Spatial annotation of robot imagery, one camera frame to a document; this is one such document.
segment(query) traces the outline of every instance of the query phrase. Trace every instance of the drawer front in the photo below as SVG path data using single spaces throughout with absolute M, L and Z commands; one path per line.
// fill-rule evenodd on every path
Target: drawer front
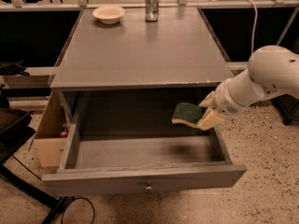
M 221 165 L 113 174 L 89 172 L 45 175 L 58 196 L 230 188 L 246 172 L 245 165 Z

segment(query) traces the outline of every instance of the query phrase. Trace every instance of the drawer knob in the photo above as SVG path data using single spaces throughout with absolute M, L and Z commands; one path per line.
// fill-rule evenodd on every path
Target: drawer knob
M 150 183 L 147 184 L 147 186 L 144 188 L 144 191 L 146 191 L 146 192 L 152 191 L 152 187 L 150 186 Z

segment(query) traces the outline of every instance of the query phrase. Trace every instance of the can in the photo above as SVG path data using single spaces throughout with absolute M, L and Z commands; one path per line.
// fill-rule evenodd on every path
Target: can
M 159 17 L 159 0 L 145 0 L 146 21 L 157 21 Z

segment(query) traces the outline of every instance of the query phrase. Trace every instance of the scrub pad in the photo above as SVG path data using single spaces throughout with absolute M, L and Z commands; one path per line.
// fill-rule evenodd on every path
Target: scrub pad
M 202 107 L 189 103 L 178 103 L 172 117 L 172 123 L 183 123 L 197 128 L 196 124 L 202 117 Z

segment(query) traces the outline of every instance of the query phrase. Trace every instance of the floor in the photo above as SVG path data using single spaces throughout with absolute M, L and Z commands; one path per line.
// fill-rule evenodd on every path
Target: floor
M 47 100 L 11 101 L 11 106 L 35 110 L 36 128 Z M 284 126 L 271 102 L 221 125 L 221 133 L 235 164 L 247 172 L 230 189 L 196 189 L 151 194 L 88 196 L 95 209 L 94 223 L 299 223 L 299 122 Z M 53 168 L 41 168 L 36 148 L 27 142 L 15 156 L 42 176 Z M 5 166 L 35 187 L 52 195 L 44 184 L 14 159 Z M 41 223 L 49 208 L 0 179 L 1 223 Z M 93 211 L 85 200 L 73 202 L 64 223 L 91 223 Z M 61 217 L 55 223 L 62 223 Z

